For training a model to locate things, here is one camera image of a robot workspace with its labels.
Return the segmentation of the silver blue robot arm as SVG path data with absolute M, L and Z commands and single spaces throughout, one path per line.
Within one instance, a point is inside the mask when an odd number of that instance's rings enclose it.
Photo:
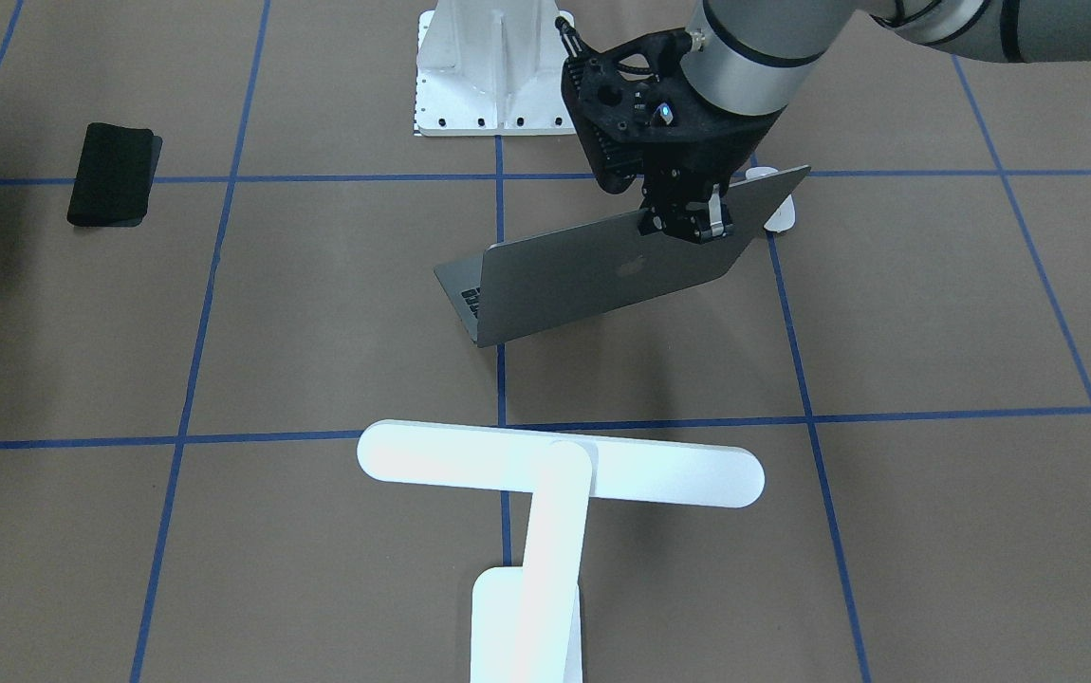
M 668 100 L 693 141 L 654 153 L 644 200 L 664 231 L 730 233 L 731 175 L 750 159 L 854 14 L 907 43 L 988 64 L 1091 62 L 1091 1 L 700 1 L 670 35 Z

